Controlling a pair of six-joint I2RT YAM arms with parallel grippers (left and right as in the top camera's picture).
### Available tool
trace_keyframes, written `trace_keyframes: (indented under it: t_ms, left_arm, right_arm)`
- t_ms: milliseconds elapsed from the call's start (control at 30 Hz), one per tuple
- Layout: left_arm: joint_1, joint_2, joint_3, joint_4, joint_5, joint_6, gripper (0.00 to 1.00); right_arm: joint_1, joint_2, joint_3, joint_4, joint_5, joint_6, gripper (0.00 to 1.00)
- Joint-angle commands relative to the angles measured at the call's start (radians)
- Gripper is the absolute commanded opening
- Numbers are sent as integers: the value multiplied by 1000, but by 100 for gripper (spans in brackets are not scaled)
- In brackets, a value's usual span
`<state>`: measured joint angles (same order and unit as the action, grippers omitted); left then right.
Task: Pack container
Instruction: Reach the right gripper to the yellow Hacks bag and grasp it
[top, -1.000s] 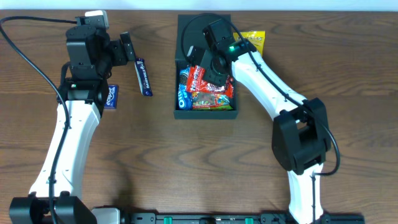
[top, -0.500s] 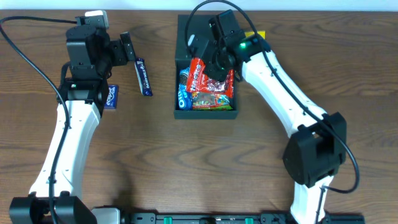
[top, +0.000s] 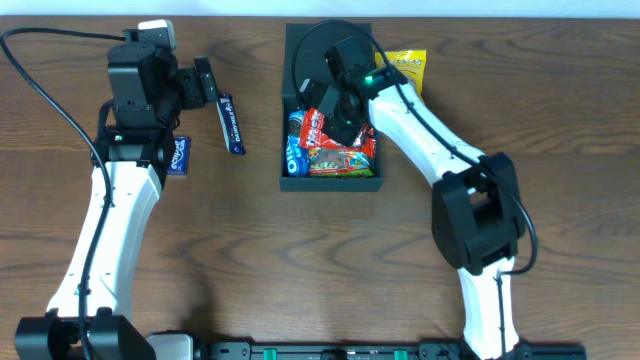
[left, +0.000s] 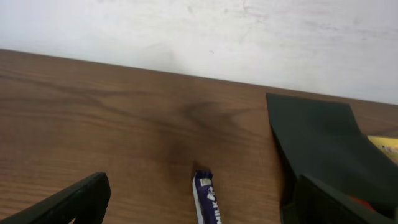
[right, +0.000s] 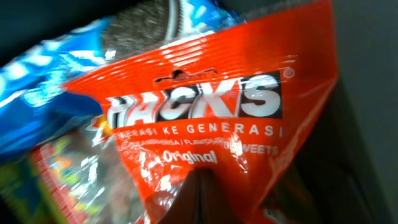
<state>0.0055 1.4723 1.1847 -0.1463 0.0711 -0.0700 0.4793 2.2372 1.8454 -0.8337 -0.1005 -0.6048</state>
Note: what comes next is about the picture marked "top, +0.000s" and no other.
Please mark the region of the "red Hacks candy bag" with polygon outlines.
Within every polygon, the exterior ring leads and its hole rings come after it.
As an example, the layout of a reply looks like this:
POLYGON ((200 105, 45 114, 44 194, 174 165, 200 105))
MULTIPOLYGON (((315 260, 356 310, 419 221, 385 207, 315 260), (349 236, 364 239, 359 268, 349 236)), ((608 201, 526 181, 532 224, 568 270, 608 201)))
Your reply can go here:
POLYGON ((322 131, 325 116, 318 110, 311 108, 306 112, 300 130, 299 145, 301 148, 311 149, 315 147, 332 150, 349 150, 362 152, 369 157, 374 157, 376 152, 376 140, 374 129, 368 124, 364 124, 358 132, 354 143, 350 146, 340 144, 331 139, 322 131))

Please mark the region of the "Dairy Milk chocolate bar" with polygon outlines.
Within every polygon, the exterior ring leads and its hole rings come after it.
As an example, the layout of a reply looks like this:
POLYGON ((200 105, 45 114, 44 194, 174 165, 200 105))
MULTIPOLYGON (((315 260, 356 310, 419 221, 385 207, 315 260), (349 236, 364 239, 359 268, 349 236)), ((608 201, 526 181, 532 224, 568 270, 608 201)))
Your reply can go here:
POLYGON ((230 94, 220 93, 217 110, 228 152, 232 155, 245 155, 246 150, 241 139, 233 97, 230 94))

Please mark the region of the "Haribo gummy worms bag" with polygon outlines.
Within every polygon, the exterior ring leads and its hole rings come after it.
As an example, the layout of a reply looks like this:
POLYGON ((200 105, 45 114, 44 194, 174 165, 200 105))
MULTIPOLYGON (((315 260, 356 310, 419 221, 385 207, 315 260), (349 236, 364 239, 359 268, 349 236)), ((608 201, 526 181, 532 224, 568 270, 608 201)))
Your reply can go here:
POLYGON ((309 150, 311 177, 372 177, 369 157, 363 152, 315 147, 309 150))

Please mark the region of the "blue Eclipse mint tin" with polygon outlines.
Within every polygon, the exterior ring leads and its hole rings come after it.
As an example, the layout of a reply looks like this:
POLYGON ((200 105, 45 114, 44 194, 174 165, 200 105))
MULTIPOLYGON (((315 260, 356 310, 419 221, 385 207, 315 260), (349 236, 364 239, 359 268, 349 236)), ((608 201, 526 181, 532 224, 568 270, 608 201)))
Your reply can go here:
POLYGON ((186 176, 191 149, 191 139, 186 136, 175 138, 175 151, 167 174, 171 176, 186 176))

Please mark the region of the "blue Oreo cookie pack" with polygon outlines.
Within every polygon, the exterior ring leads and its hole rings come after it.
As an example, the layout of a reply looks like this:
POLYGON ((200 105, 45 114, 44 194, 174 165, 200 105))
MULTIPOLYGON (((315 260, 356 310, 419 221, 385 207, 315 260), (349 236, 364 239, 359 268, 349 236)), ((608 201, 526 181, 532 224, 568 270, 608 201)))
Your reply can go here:
POLYGON ((296 110, 289 114, 285 160, 291 177, 307 177, 310 173, 309 152, 300 146, 300 134, 306 112, 296 110))

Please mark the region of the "yellow Hacks candy bag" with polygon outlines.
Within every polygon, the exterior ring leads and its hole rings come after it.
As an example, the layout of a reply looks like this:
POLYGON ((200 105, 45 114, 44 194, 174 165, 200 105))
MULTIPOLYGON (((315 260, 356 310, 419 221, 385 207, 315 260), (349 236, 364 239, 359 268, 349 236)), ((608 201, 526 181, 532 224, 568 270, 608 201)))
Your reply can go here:
POLYGON ((414 103, 416 99, 423 101, 422 89, 424 72, 427 63, 426 49, 403 49, 398 51, 387 51, 386 57, 389 63, 394 67, 391 70, 383 59, 380 52, 375 53, 376 75, 374 76, 374 89, 377 91, 371 99, 377 98, 383 90, 394 88, 399 75, 402 74, 406 79, 406 83, 413 87, 410 92, 403 90, 405 96, 410 102, 414 103))

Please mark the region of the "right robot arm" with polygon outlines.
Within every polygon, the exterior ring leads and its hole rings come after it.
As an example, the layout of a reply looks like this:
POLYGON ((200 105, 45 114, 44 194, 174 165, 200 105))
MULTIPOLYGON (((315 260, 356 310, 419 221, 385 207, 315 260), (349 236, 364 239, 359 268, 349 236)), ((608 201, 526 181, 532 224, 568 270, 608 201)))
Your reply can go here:
POLYGON ((370 127, 420 171, 432 188, 433 239, 460 279, 465 345, 478 359, 506 358, 519 342, 510 278, 518 241, 532 230, 513 162, 455 135, 388 57, 376 65, 370 48, 345 38, 324 58, 329 82, 290 70, 296 98, 331 140, 349 146, 370 127))

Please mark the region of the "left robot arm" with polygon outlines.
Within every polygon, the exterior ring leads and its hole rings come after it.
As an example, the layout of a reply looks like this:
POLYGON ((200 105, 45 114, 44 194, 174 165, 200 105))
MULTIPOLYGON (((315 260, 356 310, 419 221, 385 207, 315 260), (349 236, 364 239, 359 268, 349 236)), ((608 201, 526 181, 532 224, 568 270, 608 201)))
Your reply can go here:
POLYGON ((172 46, 126 42, 107 55, 113 97, 91 143, 91 198, 72 261, 44 315, 15 333, 22 359, 206 359, 184 331, 146 337, 132 323, 132 292, 144 231, 175 152, 182 111, 215 97, 209 59, 181 68, 172 46))

